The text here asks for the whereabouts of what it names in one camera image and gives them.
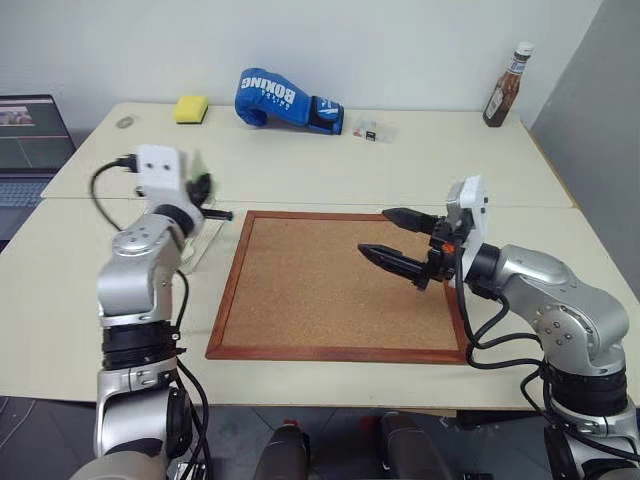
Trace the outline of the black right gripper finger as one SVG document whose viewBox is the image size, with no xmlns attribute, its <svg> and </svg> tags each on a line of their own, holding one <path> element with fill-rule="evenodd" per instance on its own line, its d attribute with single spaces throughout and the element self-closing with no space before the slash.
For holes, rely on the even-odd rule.
<svg viewBox="0 0 640 480">
<path fill-rule="evenodd" d="M 380 244 L 359 244 L 359 252 L 371 263 L 394 275 L 410 280 L 416 287 L 426 287 L 430 277 L 426 264 Z"/>
<path fill-rule="evenodd" d="M 389 208 L 382 215 L 394 225 L 417 233 L 432 233 L 440 218 L 406 207 Z"/>
</svg>

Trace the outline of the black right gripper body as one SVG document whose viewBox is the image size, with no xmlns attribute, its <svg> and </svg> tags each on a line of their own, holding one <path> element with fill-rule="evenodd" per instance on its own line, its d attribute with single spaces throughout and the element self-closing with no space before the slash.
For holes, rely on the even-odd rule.
<svg viewBox="0 0 640 480">
<path fill-rule="evenodd" d="M 455 241 L 464 242 L 468 237 L 468 216 L 462 215 L 451 224 L 445 216 L 423 215 L 419 227 L 421 233 L 429 235 L 429 250 L 415 286 L 425 290 L 431 280 L 444 282 L 453 277 L 454 257 L 458 250 Z"/>
</svg>

